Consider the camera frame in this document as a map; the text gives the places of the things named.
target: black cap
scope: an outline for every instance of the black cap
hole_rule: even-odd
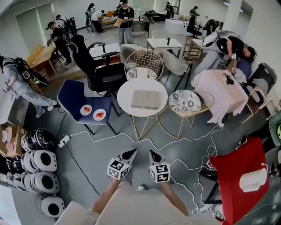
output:
[[[48,30],[50,28],[50,26],[52,26],[53,24],[54,24],[54,22],[49,22],[46,30]]]

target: gray box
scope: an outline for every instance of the gray box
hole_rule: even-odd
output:
[[[158,110],[159,92],[134,90],[131,107],[138,109]]]

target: white shoe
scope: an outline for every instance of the white shoe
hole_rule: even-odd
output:
[[[281,164],[281,150],[278,151],[277,159],[278,159],[278,164]]]
[[[49,104],[49,106],[48,106],[48,111],[52,111],[56,104],[57,104],[57,102],[55,100],[52,100],[51,104]]]
[[[140,191],[145,191],[145,187],[144,186],[138,186],[138,188],[136,189],[137,192]]]
[[[44,113],[46,112],[46,110],[42,109],[41,113],[36,114],[36,118],[40,118]]]
[[[71,67],[73,65],[74,65],[73,62],[71,62],[71,63],[67,64],[67,66],[65,68],[68,69],[69,67]]]
[[[194,81],[193,79],[191,80],[190,85],[191,85],[192,87],[195,87],[195,81]]]

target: gray pants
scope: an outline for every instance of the gray pants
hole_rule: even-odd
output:
[[[30,86],[26,86],[26,89],[22,92],[21,97],[35,106],[37,114],[42,113],[43,106],[49,106],[52,103],[52,99],[41,96]]]
[[[126,33],[127,37],[127,43],[128,44],[133,44],[133,33],[132,33],[132,28],[118,28],[118,33],[119,33],[119,45],[124,44],[124,33]]]
[[[218,48],[216,42],[214,42],[208,49],[208,54],[192,73],[192,79],[205,69],[217,69],[219,63],[222,61],[222,58],[218,53],[221,51]]]

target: white pillar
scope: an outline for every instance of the white pillar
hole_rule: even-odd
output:
[[[230,0],[229,6],[227,10],[227,14],[225,16],[223,29],[235,31],[236,29],[236,22],[238,20],[238,16],[240,13],[242,0]]]

